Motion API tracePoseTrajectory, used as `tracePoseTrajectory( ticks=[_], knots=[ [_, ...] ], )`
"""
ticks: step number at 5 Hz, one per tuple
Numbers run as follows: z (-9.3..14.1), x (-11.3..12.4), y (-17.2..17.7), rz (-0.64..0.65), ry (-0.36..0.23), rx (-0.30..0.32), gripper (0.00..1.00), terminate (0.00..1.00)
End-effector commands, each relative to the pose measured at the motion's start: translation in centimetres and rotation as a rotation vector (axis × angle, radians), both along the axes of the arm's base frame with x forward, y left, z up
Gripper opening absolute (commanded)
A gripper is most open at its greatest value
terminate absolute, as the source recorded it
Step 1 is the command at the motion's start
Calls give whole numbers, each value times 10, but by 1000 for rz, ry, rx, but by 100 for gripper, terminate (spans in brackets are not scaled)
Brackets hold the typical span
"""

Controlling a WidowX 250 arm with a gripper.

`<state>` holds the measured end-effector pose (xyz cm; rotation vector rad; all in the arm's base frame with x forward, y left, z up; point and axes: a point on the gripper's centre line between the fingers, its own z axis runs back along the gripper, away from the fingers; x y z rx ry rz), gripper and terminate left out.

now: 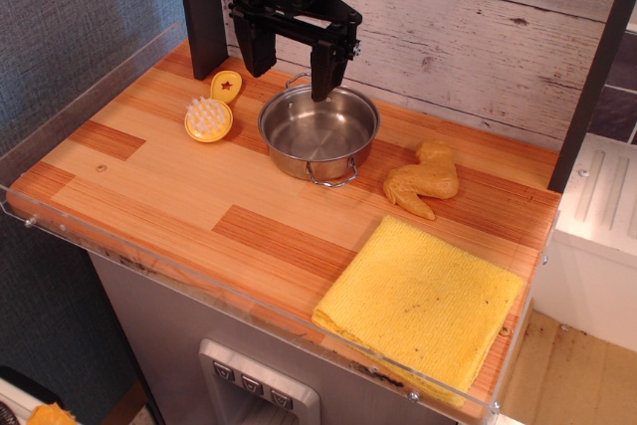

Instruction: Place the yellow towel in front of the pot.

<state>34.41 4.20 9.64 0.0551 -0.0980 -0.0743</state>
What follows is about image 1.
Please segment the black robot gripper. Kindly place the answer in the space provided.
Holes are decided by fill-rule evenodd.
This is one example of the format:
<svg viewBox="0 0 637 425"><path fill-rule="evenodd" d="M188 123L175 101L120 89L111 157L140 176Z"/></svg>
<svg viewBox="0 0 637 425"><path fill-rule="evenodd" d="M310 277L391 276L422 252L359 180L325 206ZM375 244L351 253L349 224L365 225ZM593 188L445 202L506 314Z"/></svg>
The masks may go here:
<svg viewBox="0 0 637 425"><path fill-rule="evenodd" d="M359 54L362 16L341 0L232 0L229 8L245 67L255 78L276 64L278 35L313 46L314 101L340 86L347 60Z"/></svg>

